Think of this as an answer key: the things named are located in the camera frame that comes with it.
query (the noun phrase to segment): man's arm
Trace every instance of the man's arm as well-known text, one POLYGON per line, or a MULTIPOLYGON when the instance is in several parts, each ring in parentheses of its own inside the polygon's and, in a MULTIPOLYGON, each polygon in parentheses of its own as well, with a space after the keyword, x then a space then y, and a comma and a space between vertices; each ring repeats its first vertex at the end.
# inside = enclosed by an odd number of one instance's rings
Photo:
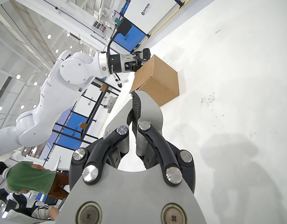
POLYGON ((41 165, 38 165, 38 164, 32 164, 31 167, 35 168, 35 169, 38 169, 38 170, 49 171, 49 169, 45 169, 44 167, 42 167, 41 165))
POLYGON ((26 193, 28 193, 30 191, 29 190, 21 190, 20 192, 26 194, 26 193))

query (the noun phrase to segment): electrical box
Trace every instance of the electrical box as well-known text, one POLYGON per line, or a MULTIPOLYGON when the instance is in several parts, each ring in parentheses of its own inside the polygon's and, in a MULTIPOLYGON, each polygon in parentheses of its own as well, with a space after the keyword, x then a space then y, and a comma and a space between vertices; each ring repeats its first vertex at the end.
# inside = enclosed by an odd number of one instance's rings
POLYGON ((106 35, 108 29, 104 24, 97 20, 94 21, 91 28, 93 28, 98 34, 102 35, 103 37, 106 35))

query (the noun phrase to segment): cardboard box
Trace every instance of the cardboard box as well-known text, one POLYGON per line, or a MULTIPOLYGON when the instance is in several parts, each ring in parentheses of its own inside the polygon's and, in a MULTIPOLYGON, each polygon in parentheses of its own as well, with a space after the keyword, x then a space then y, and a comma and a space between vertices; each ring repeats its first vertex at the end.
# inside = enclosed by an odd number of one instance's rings
POLYGON ((85 130, 85 129, 87 128, 87 124, 84 123, 84 122, 81 122, 81 123, 79 124, 79 127, 80 127, 81 129, 85 130))
POLYGON ((107 85, 106 84, 102 84, 101 88, 100 88, 100 91, 101 92, 105 92, 106 91, 106 88, 107 88, 107 85))
POLYGON ((153 55, 136 73, 130 93, 140 90, 148 93, 162 106, 180 95, 178 73, 153 55))

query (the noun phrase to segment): yellow line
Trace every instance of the yellow line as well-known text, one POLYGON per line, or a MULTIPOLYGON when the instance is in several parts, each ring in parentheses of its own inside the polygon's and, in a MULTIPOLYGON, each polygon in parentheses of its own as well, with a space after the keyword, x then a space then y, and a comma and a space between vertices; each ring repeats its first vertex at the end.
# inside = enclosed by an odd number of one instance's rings
POLYGON ((191 2, 191 0, 188 0, 183 7, 181 7, 180 9, 178 9, 161 27, 159 27, 142 45, 140 45, 140 47, 138 49, 140 49, 152 36, 154 36, 168 21, 170 21, 170 19, 172 17, 174 17, 178 12, 180 12, 180 10, 182 8, 184 8, 189 2, 191 2))
POLYGON ((104 121, 103 121, 103 124, 102 124, 102 126, 101 126, 101 128, 100 128, 100 131, 99 131, 99 133, 98 133, 98 137, 99 137, 100 132, 101 132, 101 130, 102 130, 104 124, 105 124, 106 119, 108 118, 108 115, 109 115, 109 113, 107 113, 107 115, 106 115, 106 117, 105 117, 105 119, 104 119, 104 121))

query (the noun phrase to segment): person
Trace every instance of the person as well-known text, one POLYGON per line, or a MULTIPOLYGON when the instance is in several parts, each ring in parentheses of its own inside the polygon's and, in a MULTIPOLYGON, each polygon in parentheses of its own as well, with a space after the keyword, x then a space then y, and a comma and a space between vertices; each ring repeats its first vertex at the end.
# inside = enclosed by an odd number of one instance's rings
POLYGON ((63 200, 69 193, 60 186, 69 184, 69 176, 50 171, 32 161, 21 161, 9 168, 0 161, 0 175, 7 180, 7 186, 16 193, 37 191, 63 200))
POLYGON ((49 218, 52 218, 54 221, 57 220, 59 214, 59 210, 57 208, 50 207, 41 201, 35 201, 31 208, 22 207, 14 209, 14 211, 25 214, 29 217, 42 220, 48 220, 49 218))

